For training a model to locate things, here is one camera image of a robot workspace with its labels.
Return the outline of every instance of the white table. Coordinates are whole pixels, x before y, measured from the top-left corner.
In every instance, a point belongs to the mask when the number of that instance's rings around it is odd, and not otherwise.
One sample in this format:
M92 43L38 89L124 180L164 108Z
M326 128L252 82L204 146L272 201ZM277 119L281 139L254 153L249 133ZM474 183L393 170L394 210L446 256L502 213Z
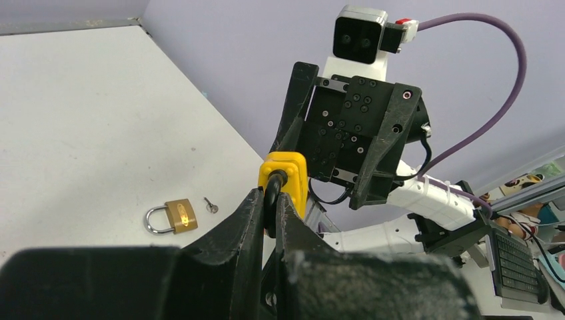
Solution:
M0 265L28 247L185 246L262 163L140 27L0 37L0 150ZM146 210L184 198L198 229L144 228Z

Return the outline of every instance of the padlock body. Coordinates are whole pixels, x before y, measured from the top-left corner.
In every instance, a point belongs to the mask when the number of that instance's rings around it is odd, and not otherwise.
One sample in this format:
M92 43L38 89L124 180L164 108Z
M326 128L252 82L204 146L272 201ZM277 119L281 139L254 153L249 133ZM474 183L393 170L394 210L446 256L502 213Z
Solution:
M165 202L165 206L171 228L175 229L173 233L190 231L198 227L193 206L188 199L168 201Z

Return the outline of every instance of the brass padlock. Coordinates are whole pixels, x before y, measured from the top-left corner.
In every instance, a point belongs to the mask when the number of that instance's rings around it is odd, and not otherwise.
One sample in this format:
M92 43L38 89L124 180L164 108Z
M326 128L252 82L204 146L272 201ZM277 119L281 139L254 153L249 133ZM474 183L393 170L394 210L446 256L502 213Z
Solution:
M158 230L149 223L151 214L159 210L165 210L171 228ZM188 199L182 199L165 202L165 205L149 209L145 214L145 226L151 233L162 234L172 232L177 234L196 229L198 223L190 201Z

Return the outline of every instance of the black keyboard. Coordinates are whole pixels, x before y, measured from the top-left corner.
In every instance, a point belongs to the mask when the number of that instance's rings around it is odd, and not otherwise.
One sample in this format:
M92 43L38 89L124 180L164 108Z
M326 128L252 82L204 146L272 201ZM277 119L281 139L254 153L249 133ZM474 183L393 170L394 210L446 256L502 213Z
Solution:
M540 284L530 249L498 228L492 228L487 238L495 294L537 303Z

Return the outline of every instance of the camera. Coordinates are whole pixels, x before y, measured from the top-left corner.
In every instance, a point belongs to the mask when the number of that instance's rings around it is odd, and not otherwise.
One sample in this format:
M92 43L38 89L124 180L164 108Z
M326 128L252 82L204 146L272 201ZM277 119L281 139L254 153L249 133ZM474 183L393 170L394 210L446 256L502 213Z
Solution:
M388 14L382 10L345 6L335 23L334 55L349 61L373 64L387 19Z

